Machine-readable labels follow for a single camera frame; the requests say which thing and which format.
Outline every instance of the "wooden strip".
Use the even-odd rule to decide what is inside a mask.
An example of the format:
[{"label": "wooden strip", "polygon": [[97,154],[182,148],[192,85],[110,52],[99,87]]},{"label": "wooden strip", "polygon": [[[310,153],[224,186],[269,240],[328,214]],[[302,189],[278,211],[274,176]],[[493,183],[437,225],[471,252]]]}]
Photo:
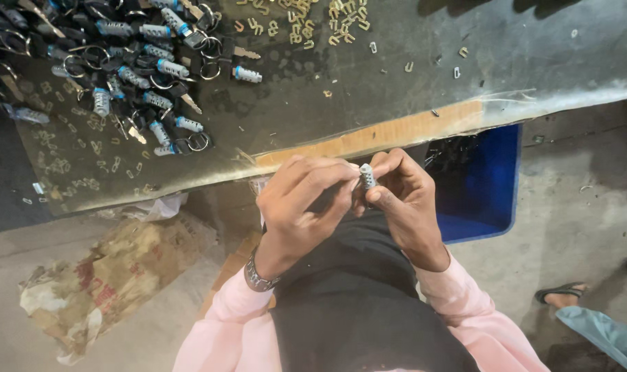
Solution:
[{"label": "wooden strip", "polygon": [[258,167],[274,167],[289,157],[352,157],[387,148],[407,146],[470,131],[483,119],[481,101],[464,101],[436,110],[440,117],[425,111],[392,121],[385,121],[316,144],[283,149],[256,157]]}]

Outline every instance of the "metal watch band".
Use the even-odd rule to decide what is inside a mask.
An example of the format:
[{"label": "metal watch band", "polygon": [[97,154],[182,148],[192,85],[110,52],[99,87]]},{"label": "metal watch band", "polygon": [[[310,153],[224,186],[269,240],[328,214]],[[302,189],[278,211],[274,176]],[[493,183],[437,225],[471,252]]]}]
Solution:
[{"label": "metal watch band", "polygon": [[246,265],[244,266],[244,279],[246,279],[247,285],[253,291],[266,292],[274,288],[275,284],[279,280],[281,280],[281,277],[278,277],[269,281],[259,276],[259,274],[256,272],[256,264],[254,263],[256,249],[258,249],[258,246],[254,248],[253,252],[251,252],[251,257],[249,258],[249,261],[247,261]]}]

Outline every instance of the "debris on floor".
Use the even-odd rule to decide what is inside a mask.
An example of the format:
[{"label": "debris on floor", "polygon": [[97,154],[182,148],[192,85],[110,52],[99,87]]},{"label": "debris on floor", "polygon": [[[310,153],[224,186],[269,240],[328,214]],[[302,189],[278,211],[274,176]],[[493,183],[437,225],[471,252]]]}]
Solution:
[{"label": "debris on floor", "polygon": [[59,363],[74,365],[111,327],[191,267],[217,233],[180,212],[169,220],[121,221],[76,266],[38,266],[20,283],[20,306],[61,347]]}]

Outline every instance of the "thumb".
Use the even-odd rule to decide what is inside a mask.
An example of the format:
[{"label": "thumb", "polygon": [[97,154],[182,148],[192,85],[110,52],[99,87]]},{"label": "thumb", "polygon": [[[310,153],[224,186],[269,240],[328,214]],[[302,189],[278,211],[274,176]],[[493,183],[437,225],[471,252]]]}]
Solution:
[{"label": "thumb", "polygon": [[375,186],[368,190],[366,200],[388,215],[400,215],[400,212],[405,208],[405,203],[384,186]]}]

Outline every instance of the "blue plastic bin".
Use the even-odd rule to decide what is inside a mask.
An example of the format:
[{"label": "blue plastic bin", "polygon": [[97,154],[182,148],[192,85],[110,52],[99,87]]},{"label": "blue plastic bin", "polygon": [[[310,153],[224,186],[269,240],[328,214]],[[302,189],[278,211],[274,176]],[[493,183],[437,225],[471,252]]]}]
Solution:
[{"label": "blue plastic bin", "polygon": [[521,126],[502,126],[479,134],[479,144],[463,178],[433,177],[438,224],[445,243],[492,238],[513,226]]}]

